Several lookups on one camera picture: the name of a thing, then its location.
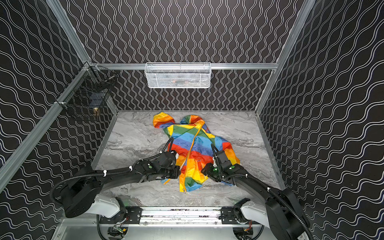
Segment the rainbow striped jacket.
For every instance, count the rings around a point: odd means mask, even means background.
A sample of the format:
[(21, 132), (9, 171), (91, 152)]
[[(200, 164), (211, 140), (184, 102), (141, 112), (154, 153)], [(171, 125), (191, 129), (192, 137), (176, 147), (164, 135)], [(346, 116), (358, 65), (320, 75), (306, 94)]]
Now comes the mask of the rainbow striped jacket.
[(201, 171), (206, 164), (214, 162), (211, 145), (219, 151), (224, 151), (233, 165), (240, 163), (231, 143), (213, 135), (199, 116), (188, 115), (176, 123), (172, 116), (161, 112), (154, 115), (153, 125), (157, 129), (162, 129), (169, 138), (174, 139), (171, 150), (179, 155), (176, 165), (181, 167), (180, 192), (197, 190), (208, 179)]

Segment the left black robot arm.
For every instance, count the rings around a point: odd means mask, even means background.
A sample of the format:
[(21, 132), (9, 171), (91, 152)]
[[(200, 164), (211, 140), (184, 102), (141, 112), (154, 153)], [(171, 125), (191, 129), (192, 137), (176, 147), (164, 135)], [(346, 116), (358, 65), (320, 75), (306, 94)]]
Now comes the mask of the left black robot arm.
[(81, 169), (75, 176), (56, 183), (49, 197), (63, 207), (67, 218), (74, 218), (90, 210), (100, 192), (132, 183), (177, 179), (181, 168), (176, 165), (176, 151), (170, 138), (162, 151), (152, 157), (140, 159), (127, 168), (114, 170)]

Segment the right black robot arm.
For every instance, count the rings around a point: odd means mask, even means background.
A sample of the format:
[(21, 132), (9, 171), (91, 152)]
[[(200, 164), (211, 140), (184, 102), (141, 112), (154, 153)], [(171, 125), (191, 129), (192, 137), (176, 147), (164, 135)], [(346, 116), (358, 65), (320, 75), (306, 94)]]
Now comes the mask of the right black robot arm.
[(298, 199), (288, 189), (279, 190), (250, 174), (243, 166), (233, 164), (224, 151), (213, 148), (213, 163), (206, 164), (202, 174), (218, 183), (236, 186), (252, 196), (233, 206), (222, 220), (239, 224), (256, 222), (269, 228), (278, 240), (296, 240), (306, 234), (312, 240), (310, 223)]

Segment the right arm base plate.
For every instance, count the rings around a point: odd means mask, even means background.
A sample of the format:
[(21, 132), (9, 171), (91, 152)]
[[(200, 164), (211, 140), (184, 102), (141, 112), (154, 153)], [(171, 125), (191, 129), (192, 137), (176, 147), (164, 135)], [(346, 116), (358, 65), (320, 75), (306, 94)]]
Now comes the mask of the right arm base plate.
[(219, 220), (222, 221), (223, 225), (234, 225), (234, 224), (259, 224), (256, 221), (247, 220), (239, 209), (234, 207), (223, 207), (220, 210)]

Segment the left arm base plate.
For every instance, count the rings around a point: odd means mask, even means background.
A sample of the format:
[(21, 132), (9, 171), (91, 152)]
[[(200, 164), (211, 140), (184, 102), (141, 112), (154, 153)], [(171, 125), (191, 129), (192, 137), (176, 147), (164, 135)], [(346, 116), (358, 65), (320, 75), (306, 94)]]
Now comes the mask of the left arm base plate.
[(140, 207), (126, 207), (111, 218), (101, 217), (100, 224), (139, 224), (143, 209)]

